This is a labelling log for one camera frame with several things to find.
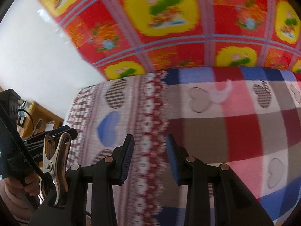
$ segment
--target wooden furniture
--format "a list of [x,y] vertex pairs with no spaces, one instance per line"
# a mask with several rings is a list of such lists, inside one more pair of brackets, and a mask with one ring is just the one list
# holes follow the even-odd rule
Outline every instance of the wooden furniture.
[[[38,131],[39,133],[45,131],[45,125],[50,121],[55,122],[53,129],[56,129],[63,125],[64,120],[62,118],[58,117],[57,115],[53,114],[49,110],[40,106],[37,102],[33,102],[31,104],[29,113],[30,113],[31,117],[33,118],[34,127],[38,123],[39,119],[43,120],[43,124]],[[30,136],[31,133],[33,132],[31,119],[29,118],[29,116],[26,113],[24,115],[26,116],[24,126],[23,126],[23,128],[19,127],[20,128],[19,134],[22,138],[26,138],[26,137]]]

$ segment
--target bedspread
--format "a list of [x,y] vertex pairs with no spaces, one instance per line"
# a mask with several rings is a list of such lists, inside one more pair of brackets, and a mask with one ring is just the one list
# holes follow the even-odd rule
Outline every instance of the bedspread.
[[300,198],[300,88],[301,74],[258,67],[169,69],[84,88],[67,121],[79,133],[67,166],[95,164],[133,134],[128,179],[114,187],[118,225],[182,226],[187,187],[168,165],[172,133],[204,163],[229,164],[281,225]]

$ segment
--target pink square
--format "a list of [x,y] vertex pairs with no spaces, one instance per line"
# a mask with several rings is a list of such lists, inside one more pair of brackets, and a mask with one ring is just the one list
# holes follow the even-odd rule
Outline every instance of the pink square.
[[263,156],[228,163],[256,198],[260,198]]
[[220,104],[225,117],[256,113],[245,81],[215,82],[215,86],[218,91],[226,92]]

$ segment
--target blue flower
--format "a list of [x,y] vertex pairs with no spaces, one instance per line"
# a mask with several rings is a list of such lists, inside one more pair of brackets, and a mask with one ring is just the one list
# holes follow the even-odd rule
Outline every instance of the blue flower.
[[107,49],[107,50],[111,50],[112,48],[115,47],[115,43],[112,42],[111,40],[105,40],[103,43],[102,43],[102,46]]
[[249,30],[254,30],[255,29],[255,20],[252,18],[247,18],[246,19],[246,28]]

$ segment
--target silver rivet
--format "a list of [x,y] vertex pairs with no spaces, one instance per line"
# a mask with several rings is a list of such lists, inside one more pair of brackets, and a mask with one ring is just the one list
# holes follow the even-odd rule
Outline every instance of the silver rivet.
[[186,157],[186,161],[188,161],[188,162],[194,162],[195,158],[193,156],[187,156]]
[[71,170],[76,171],[77,169],[79,169],[79,165],[78,164],[73,164],[71,166]]
[[107,156],[104,161],[109,163],[109,162],[112,162],[114,160],[114,158],[112,156]]
[[221,169],[224,170],[224,171],[228,171],[229,166],[227,164],[221,164]]

